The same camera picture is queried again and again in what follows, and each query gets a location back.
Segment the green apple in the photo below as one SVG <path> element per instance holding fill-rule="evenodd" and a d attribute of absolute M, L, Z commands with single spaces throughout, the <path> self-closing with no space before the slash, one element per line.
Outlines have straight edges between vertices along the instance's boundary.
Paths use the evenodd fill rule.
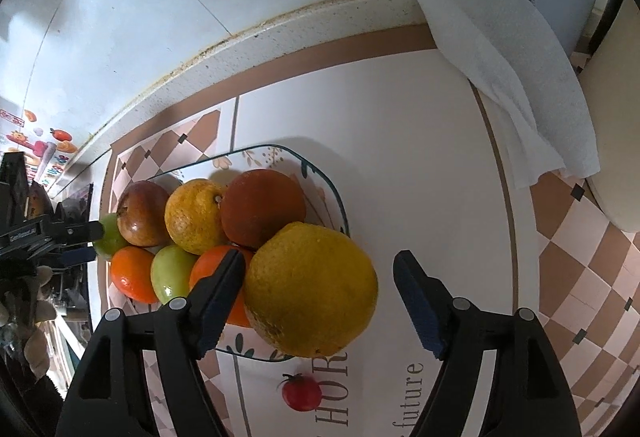
<path fill-rule="evenodd" d="M 187 297 L 190 275 L 198 257 L 171 244 L 160 249 L 151 266 L 151 283 L 158 300 L 167 304 L 175 297 Z"/>
<path fill-rule="evenodd" d="M 113 256 L 128 245 L 127 240 L 120 234 L 117 225 L 117 214 L 110 213 L 100 218 L 104 234 L 100 240 L 93 242 L 96 254 L 111 261 Z"/>

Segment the orange tangerine front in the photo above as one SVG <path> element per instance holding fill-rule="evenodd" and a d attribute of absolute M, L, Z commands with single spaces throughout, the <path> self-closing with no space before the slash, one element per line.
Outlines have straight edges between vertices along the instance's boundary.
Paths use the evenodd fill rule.
<path fill-rule="evenodd" d="M 111 279 L 115 287 L 134 301 L 154 304 L 158 301 L 151 282 L 154 255 L 137 246 L 119 249 L 111 259 Z"/>

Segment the green apple front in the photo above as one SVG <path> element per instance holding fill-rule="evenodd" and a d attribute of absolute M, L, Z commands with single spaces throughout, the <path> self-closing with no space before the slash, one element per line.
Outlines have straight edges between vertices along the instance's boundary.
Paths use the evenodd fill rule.
<path fill-rule="evenodd" d="M 167 304 L 175 297 L 187 297 L 190 275 L 198 257 L 171 244 L 160 249 L 151 266 L 151 283 L 158 300 Z"/>

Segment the brown apple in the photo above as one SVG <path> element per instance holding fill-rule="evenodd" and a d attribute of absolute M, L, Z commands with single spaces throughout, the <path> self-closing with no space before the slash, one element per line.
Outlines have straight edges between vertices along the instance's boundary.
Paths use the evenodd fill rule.
<path fill-rule="evenodd" d="M 170 241 L 165 225 L 169 194 L 156 183 L 131 183 L 116 210 L 117 227 L 124 239 L 140 247 L 162 246 Z"/>

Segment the yellow citrus fruit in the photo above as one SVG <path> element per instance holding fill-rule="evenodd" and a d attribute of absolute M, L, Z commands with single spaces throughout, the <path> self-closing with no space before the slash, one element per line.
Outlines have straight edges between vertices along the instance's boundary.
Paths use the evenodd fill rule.
<path fill-rule="evenodd" d="M 205 178 L 192 179 L 178 187 L 165 208 L 165 226 L 172 242 L 194 255 L 226 244 L 221 225 L 220 203 L 226 187 Z"/>

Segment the large yellow orange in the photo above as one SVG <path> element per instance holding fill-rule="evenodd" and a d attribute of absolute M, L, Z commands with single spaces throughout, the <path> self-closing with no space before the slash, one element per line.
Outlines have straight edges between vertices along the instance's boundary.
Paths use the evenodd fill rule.
<path fill-rule="evenodd" d="M 252 328 L 281 353 L 331 357 L 367 329 L 378 275 L 340 231 L 290 223 L 255 253 L 244 280 Z"/>

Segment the dark red-orange tangerine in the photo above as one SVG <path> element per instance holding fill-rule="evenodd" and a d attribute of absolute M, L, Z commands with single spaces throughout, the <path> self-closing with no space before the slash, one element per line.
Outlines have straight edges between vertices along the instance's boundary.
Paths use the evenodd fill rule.
<path fill-rule="evenodd" d="M 228 239 L 258 249 L 278 231 L 306 218 L 302 188 L 290 176 L 269 168 L 247 171 L 232 180 L 220 203 Z"/>

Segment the red cherry tomato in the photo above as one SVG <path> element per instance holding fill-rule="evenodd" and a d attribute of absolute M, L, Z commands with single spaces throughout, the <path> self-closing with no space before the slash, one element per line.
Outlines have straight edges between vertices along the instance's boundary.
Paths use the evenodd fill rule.
<path fill-rule="evenodd" d="M 281 396 L 285 404 L 297 412 L 314 411 L 322 402 L 319 383 L 313 377 L 300 373 L 283 376 Z"/>

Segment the checkered counter mat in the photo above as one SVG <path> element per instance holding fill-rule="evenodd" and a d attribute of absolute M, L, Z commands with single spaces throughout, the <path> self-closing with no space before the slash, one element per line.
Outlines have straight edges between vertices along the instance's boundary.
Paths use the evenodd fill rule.
<path fill-rule="evenodd" d="M 584 182 L 549 173 L 514 187 L 497 108 L 436 50 L 424 26 L 353 35 L 195 84 L 116 137 L 103 191 L 252 147 L 297 152 L 322 171 L 378 273 L 369 329 L 332 358 L 260 361 L 223 351 L 201 364 L 235 436 L 405 436 L 439 364 L 394 287 L 410 249 L 452 294 L 483 309 L 533 308 L 587 436 L 612 433 L 639 383 L 639 238 L 601 213 Z M 318 409 L 281 396 L 285 374 L 314 378 Z"/>

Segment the white paper towel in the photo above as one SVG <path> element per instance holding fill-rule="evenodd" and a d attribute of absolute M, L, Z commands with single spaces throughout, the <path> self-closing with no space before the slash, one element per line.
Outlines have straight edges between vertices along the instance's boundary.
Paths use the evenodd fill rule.
<path fill-rule="evenodd" d="M 529 0 L 417 1 L 442 56 L 499 108 L 516 186 L 600 172 L 582 86 Z"/>

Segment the cream utensil holder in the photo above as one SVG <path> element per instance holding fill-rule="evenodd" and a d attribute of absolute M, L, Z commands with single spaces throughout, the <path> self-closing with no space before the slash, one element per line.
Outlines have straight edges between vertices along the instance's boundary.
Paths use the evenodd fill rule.
<path fill-rule="evenodd" d="M 639 7 L 623 0 L 579 75 L 596 132 L 600 172 L 588 178 L 599 208 L 620 230 L 639 230 Z"/>

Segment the colourful wall sticker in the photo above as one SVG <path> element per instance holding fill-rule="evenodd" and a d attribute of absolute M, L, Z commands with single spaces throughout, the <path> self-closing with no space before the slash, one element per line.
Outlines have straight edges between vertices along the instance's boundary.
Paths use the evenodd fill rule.
<path fill-rule="evenodd" d="M 1 155 L 23 153 L 29 182 L 50 190 L 77 151 L 70 133 L 47 127 L 34 112 L 20 112 L 17 105 L 1 99 Z"/>

